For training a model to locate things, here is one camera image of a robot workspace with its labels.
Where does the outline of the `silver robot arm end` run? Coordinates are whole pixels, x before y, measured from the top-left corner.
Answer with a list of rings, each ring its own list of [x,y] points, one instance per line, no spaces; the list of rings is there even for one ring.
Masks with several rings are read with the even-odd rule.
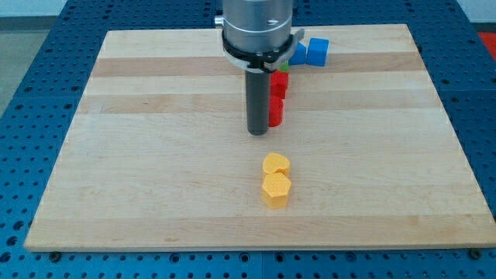
[[[270,74],[288,62],[305,31],[293,33],[293,2],[225,0],[222,2],[222,47],[236,67]]]

